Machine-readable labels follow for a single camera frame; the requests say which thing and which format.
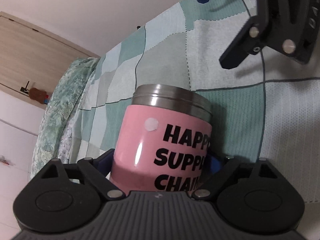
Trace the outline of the pink steel cup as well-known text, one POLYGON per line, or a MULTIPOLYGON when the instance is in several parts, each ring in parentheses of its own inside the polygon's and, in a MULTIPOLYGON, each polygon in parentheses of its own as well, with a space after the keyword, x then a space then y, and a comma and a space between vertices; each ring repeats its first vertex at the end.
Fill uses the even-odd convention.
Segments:
POLYGON ((179 87, 139 86, 126 108, 110 180, 130 191, 194 191, 212 134, 212 104, 179 87))

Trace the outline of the green floral duvet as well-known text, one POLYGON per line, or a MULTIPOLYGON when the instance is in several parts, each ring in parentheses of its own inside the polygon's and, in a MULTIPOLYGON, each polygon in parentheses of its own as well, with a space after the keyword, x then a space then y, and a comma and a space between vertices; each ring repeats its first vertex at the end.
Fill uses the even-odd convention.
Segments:
POLYGON ((99 62, 98 58, 77 59, 66 70, 49 100, 40 124, 33 152, 30 177, 33 178, 57 152, 67 120, 99 62))

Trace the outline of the checkered green bed blanket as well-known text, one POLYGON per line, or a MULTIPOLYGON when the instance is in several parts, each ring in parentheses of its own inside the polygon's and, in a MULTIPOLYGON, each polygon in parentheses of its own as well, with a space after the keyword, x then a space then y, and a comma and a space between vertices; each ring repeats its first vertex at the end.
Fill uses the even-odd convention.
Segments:
POLYGON ((318 202, 319 48, 306 65, 270 48, 233 70, 219 64, 255 9, 255 0, 182 0, 102 56, 76 109, 67 160, 116 145, 138 86, 172 85, 213 104, 216 152, 267 158, 307 203, 318 202))

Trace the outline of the hanging plush ornament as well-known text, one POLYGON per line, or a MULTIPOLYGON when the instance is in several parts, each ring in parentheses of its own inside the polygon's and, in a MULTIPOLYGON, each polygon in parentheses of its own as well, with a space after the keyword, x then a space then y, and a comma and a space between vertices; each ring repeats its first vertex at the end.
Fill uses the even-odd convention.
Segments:
POLYGON ((0 156, 0 163, 7 166, 13 166, 13 163, 7 160, 3 155, 0 156))

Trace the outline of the white wardrobe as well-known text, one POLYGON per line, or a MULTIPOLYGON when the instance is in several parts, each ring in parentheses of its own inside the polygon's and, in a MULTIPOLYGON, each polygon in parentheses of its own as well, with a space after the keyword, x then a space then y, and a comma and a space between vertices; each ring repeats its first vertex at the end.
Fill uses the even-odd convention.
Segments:
POLYGON ((30 179, 32 156, 44 110, 1 91, 1 239, 11 239, 20 228, 13 201, 30 179))

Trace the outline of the brown plush toy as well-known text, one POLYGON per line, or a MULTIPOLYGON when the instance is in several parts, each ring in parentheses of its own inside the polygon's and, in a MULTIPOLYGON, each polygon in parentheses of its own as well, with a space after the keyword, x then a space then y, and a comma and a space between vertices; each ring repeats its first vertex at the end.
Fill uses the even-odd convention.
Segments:
POLYGON ((29 89, 29 98, 31 100, 37 101, 40 104, 47 105, 48 104, 48 94, 44 90, 39 90, 37 88, 29 89))

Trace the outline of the light wooden door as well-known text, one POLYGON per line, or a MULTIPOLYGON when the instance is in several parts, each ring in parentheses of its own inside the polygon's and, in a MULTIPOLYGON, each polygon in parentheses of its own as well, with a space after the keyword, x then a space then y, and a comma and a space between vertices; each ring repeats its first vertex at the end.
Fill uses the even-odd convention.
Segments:
POLYGON ((51 94, 78 58, 96 54, 25 20, 1 12, 1 91, 45 109, 20 91, 37 88, 51 94))

